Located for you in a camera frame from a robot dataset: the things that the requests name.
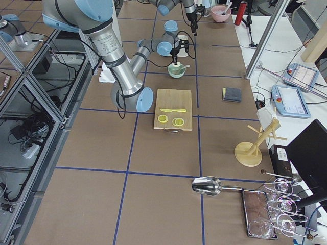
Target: pink bowl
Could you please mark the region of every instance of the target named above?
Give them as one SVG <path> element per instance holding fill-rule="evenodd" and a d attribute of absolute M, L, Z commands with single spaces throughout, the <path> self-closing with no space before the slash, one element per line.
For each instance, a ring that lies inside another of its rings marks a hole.
<path fill-rule="evenodd" d="M 225 15 L 221 15 L 225 9 L 226 9 L 225 5 L 215 5 L 211 7 L 211 16 L 213 17 L 215 22 L 218 23 L 224 22 L 230 17 L 231 9 L 228 9 Z"/>

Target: bowl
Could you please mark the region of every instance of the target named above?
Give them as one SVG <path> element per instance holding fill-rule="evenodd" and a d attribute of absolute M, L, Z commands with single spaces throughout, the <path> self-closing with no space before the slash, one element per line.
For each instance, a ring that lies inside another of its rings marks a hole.
<path fill-rule="evenodd" d="M 168 66 L 168 73 L 173 78 L 180 78 L 184 75 L 186 68 L 179 69 L 179 67 L 183 66 L 180 62 L 172 63 Z"/>
<path fill-rule="evenodd" d="M 215 22 L 221 23 L 230 17 L 231 9 L 228 9 L 225 15 L 221 15 L 225 9 L 225 5 L 215 5 L 211 7 L 211 16 Z"/>

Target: white table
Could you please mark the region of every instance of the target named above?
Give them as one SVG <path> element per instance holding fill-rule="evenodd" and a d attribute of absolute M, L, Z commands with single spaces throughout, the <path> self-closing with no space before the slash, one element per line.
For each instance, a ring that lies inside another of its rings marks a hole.
<path fill-rule="evenodd" d="M 252 36 L 255 43 L 259 43 L 260 38 L 266 28 L 266 25 L 269 21 L 270 17 L 266 16 L 252 16 L 251 25 L 252 28 Z M 242 55 L 244 59 L 244 63 L 247 66 L 250 63 L 250 60 L 254 54 L 254 49 L 249 48 L 250 44 L 250 36 L 248 29 L 245 27 L 243 23 L 239 26 L 235 26 L 235 30 L 238 36 L 238 40 L 240 46 L 242 48 Z M 263 64 L 263 67 L 270 70 L 270 71 L 281 71 L 285 70 L 289 62 L 294 57 L 296 51 L 288 52 L 288 53 L 278 53 L 272 52 L 268 50 L 274 51 L 290 51 L 299 48 L 302 45 L 299 37 L 295 33 L 293 27 L 291 26 L 289 20 L 286 17 L 282 17 L 279 23 L 277 24 L 274 32 L 272 33 L 268 45 L 260 59 Z M 315 67 L 314 63 L 304 63 L 300 57 L 305 49 L 302 48 L 298 55 L 294 58 L 292 63 L 299 63 L 303 64 L 307 67 Z M 250 78 L 251 86 L 253 86 L 253 92 L 262 93 L 266 99 L 270 98 L 270 93 L 257 87 L 258 77 L 260 74 L 260 70 L 255 71 Z M 324 78 L 319 75 L 317 83 L 326 85 Z M 275 84 L 285 85 L 281 80 L 278 80 L 278 77 L 263 71 L 260 75 L 259 79 L 259 86 L 262 88 L 271 91 L 271 87 Z M 327 88 L 323 88 L 320 86 L 315 85 L 316 88 L 320 89 L 321 91 L 327 93 Z M 311 93 L 303 93 L 306 102 L 319 102 L 323 101 L 322 98 L 319 98 Z M 266 106 L 270 106 L 271 108 L 274 107 L 274 102 L 272 101 L 269 103 L 269 100 L 266 100 Z M 327 104 L 318 104 L 318 105 L 308 105 L 309 111 L 311 113 L 311 118 L 302 119 L 302 118 L 291 118 L 291 117 L 284 117 L 277 113 L 278 120 L 281 123 L 281 127 L 277 130 L 276 134 L 280 137 L 286 137 L 288 140 L 273 140 L 271 139 L 269 142 L 268 147 L 271 147 L 274 144 L 277 145 L 288 145 L 302 130 L 307 127 L 314 119 L 318 119 L 326 128 L 327 128 Z M 302 181 L 301 185 L 304 189 L 307 189 L 307 185 Z M 319 212 L 322 214 L 322 218 L 320 221 L 323 224 L 327 224 L 327 213 L 323 208 L 319 209 Z M 305 229 L 298 228 L 298 233 L 303 234 Z M 327 237 L 327 228 L 323 226 L 318 226 L 318 234 Z M 296 238 L 298 243 L 301 244 L 302 238 Z"/>

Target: red cylinder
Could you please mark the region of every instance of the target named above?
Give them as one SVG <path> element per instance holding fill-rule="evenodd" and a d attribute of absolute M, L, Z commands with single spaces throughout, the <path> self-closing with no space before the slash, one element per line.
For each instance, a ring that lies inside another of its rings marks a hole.
<path fill-rule="evenodd" d="M 237 26 L 239 26 L 242 21 L 242 18 L 243 18 L 245 9 L 246 9 L 246 5 L 247 5 L 247 2 L 245 2 L 245 1 L 240 2 L 239 10 L 237 12 L 236 20 L 234 23 Z"/>

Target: silver scoop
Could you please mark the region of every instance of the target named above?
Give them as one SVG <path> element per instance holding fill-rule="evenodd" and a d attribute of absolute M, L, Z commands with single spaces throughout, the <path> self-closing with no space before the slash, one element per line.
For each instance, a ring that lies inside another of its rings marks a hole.
<path fill-rule="evenodd" d="M 204 195 L 218 195 L 221 190 L 242 190 L 239 186 L 222 185 L 221 181 L 214 176 L 195 178 L 192 182 L 192 190 Z"/>

